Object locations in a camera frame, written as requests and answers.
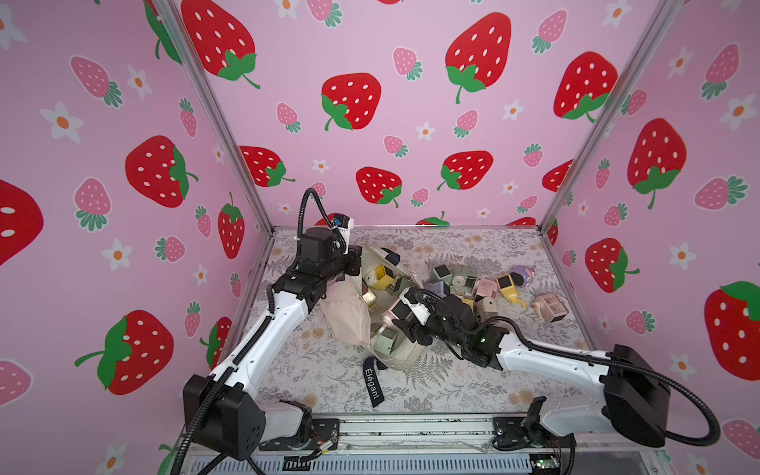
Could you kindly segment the blue grey pencil sharpener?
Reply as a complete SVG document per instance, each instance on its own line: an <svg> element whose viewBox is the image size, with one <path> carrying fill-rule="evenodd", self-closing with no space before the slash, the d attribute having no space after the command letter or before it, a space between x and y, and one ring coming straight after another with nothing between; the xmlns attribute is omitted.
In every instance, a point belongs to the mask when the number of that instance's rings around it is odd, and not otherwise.
<svg viewBox="0 0 760 475"><path fill-rule="evenodd" d="M425 285L425 289L441 298L451 294L450 286L443 281L430 282Z"/></svg>

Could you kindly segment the grey green pencil sharpener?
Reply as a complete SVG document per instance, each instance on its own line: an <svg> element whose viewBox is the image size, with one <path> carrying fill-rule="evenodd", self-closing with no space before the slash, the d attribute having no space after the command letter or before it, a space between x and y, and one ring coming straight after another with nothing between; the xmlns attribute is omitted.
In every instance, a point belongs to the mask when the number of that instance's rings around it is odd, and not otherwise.
<svg viewBox="0 0 760 475"><path fill-rule="evenodd" d="M451 289L460 296L472 297L477 290L479 275L474 267L455 265L451 267Z"/></svg>

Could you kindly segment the mint green pencil sharpener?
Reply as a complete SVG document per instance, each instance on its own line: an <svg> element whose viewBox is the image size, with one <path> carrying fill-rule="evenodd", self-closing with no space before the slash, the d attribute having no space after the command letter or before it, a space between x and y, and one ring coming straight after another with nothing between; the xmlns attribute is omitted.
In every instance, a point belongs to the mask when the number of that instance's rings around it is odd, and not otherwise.
<svg viewBox="0 0 760 475"><path fill-rule="evenodd" d="M431 269L431 280L451 285L453 274L446 264L436 265Z"/></svg>

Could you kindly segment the pink pencil sharpener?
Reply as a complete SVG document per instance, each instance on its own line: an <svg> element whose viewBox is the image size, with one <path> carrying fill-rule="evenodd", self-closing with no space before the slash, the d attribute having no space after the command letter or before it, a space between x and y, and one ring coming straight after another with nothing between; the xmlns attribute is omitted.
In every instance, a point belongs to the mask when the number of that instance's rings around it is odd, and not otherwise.
<svg viewBox="0 0 760 475"><path fill-rule="evenodd" d="M570 314L568 307L555 293L543 293L532 301L530 305L534 312L536 322L556 323L562 321Z"/></svg>
<svg viewBox="0 0 760 475"><path fill-rule="evenodd" d="M491 279L481 278L477 282L477 289L475 291L475 299L495 298L499 293L498 284Z"/></svg>

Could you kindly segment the cream canvas tote bag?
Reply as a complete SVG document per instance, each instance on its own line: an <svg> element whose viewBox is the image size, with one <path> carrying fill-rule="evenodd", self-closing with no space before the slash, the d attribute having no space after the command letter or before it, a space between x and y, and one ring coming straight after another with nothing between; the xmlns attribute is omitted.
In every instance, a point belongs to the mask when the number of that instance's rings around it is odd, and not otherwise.
<svg viewBox="0 0 760 475"><path fill-rule="evenodd" d="M359 275L344 274L338 277L329 286L320 307L336 340L360 346L371 353L362 362L361 375L370 404L376 408L385 401L378 373L386 369L407 370L423 353L423 346L410 342L388 319L388 310L402 292L405 289L420 288L422 283L413 271L403 265L398 253L368 243L363 243L360 247ZM383 291L369 288L363 280L364 274L378 265L389 267L396 277L394 283ZM397 344L390 357L375 356L371 350L370 338L381 328L394 330L398 334Z"/></svg>

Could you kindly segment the purple pencil sharpener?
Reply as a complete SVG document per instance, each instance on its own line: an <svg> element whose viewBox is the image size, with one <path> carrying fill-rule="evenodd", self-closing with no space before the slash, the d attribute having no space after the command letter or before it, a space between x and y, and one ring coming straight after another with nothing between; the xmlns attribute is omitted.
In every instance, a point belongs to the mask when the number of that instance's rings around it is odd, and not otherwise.
<svg viewBox="0 0 760 475"><path fill-rule="evenodd" d="M528 287L534 281L534 273L536 268L534 266L515 265L510 270L510 275L518 288Z"/></svg>

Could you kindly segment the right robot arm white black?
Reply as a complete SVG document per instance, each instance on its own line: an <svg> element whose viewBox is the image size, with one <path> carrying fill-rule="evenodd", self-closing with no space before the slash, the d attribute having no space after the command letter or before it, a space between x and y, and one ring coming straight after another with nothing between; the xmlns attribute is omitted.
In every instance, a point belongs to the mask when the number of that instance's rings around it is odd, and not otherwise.
<svg viewBox="0 0 760 475"><path fill-rule="evenodd" d="M493 441L498 450L612 431L653 448L664 447L667 441L710 447L720 440L722 429L711 408L683 384L653 370L628 346L597 351L541 344L527 338L512 319L495 316L478 321L458 297L441 297L426 289L404 290L384 320L410 342L429 346L440 340L458 359L478 367L536 374L582 390L577 401L534 398L520 423L498 431ZM708 424L706 435L669 431L672 392L680 393L702 414Z"/></svg>

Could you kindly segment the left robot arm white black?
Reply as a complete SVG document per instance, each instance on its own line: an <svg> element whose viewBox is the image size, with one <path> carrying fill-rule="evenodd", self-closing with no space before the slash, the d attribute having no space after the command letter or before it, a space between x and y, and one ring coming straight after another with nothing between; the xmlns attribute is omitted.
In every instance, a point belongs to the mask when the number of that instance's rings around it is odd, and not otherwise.
<svg viewBox="0 0 760 475"><path fill-rule="evenodd" d="M267 290L268 308L241 343L211 373L192 376L183 388L185 428L170 472L179 474L192 443L215 450L217 463L246 460L263 443L304 447L312 435L312 410L280 401L257 405L259 386L291 333L312 312L338 275L356 276L362 250L315 261L314 251L298 251L294 264Z"/></svg>

